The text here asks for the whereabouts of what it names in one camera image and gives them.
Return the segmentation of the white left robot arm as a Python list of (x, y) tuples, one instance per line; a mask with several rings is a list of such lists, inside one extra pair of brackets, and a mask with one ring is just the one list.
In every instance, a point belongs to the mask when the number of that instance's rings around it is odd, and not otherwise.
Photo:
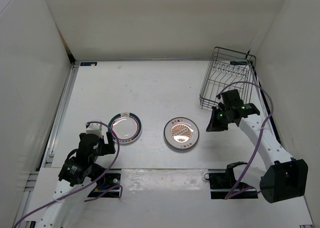
[(111, 131), (103, 135), (81, 133), (78, 148), (69, 152), (61, 171), (51, 201), (31, 214), (44, 210), (36, 222), (37, 228), (70, 228), (79, 218), (88, 195), (105, 182), (109, 168), (96, 163), (100, 156), (118, 154)]

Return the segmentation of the wire dish rack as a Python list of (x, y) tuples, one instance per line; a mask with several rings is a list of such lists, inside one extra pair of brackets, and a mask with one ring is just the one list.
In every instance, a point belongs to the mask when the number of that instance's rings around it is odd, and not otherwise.
[(250, 52), (240, 52), (216, 46), (213, 49), (203, 84), (200, 90), (199, 103), (203, 109), (211, 109), (219, 103), (217, 95), (223, 88), (236, 89), (240, 98), (249, 103), (254, 82), (256, 57)]

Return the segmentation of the orange sunburst plate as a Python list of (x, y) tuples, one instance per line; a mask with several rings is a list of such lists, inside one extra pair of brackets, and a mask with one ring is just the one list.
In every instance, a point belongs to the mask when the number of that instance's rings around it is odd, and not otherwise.
[(194, 121), (186, 117), (175, 117), (169, 120), (163, 129), (164, 141), (176, 148), (196, 146), (200, 131)]
[(196, 147), (196, 146), (191, 146), (188, 148), (176, 148), (168, 142), (166, 142), (165, 144), (168, 146), (169, 149), (171, 149), (173, 152), (176, 152), (176, 153), (187, 153), (192, 151)]

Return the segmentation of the green rimmed white plate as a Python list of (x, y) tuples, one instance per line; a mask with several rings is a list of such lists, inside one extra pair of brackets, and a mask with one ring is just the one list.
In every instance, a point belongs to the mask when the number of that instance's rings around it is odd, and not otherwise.
[(116, 114), (111, 118), (108, 125), (116, 133), (121, 144), (134, 142), (143, 130), (140, 118), (129, 112)]

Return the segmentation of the orange sunburst plate front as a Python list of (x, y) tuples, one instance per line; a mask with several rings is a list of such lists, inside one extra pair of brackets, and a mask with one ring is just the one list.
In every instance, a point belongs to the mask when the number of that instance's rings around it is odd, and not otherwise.
[(192, 151), (196, 147), (196, 146), (191, 146), (188, 148), (176, 148), (168, 142), (166, 142), (165, 144), (168, 146), (169, 149), (171, 149), (173, 152), (176, 152), (176, 153), (187, 153)]

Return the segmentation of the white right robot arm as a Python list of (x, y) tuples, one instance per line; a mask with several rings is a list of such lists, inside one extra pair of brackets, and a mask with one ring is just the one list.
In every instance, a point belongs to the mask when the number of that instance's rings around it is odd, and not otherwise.
[(207, 132), (221, 132), (236, 124), (255, 146), (248, 162), (228, 164), (224, 181), (231, 188), (226, 198), (236, 196), (242, 182), (259, 190), (269, 203), (280, 202), (305, 194), (308, 165), (295, 159), (265, 128), (266, 120), (257, 107), (245, 104), (239, 92), (229, 90), (217, 96), (222, 101), (213, 107)]

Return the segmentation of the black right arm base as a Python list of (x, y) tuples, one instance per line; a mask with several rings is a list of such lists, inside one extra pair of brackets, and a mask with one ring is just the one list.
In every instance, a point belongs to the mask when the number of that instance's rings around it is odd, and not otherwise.
[[(209, 172), (205, 173), (203, 178), (209, 182), (210, 195), (212, 200), (224, 200), (225, 196), (229, 193), (233, 185), (236, 183), (233, 168), (240, 166), (244, 167), (246, 162), (235, 162), (228, 164), (226, 169), (222, 172)], [(243, 193), (231, 197), (231, 199), (257, 199), (258, 191), (255, 188), (249, 189), (249, 185), (240, 182), (233, 193), (243, 191)]]

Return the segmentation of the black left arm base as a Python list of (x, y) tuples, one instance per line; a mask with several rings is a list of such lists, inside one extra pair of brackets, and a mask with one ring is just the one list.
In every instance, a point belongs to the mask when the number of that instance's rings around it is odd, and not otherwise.
[(99, 198), (119, 198), (121, 193), (121, 173), (107, 173), (90, 192), (86, 200)]

